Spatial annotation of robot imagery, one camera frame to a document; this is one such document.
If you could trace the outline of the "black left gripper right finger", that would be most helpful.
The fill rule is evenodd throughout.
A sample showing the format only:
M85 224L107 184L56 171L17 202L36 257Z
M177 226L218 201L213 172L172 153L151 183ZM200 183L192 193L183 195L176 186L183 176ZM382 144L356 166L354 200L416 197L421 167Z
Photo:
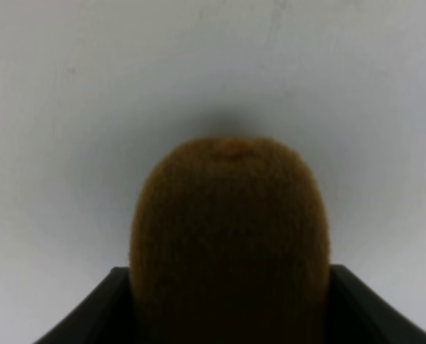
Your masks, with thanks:
M408 320L353 272L331 265L326 343L425 344L426 332Z

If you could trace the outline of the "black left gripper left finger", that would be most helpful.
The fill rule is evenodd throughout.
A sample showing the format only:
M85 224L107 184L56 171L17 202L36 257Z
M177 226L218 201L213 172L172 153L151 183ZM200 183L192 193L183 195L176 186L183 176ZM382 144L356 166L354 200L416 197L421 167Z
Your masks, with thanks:
M105 279L38 344L140 343L127 267L114 267Z

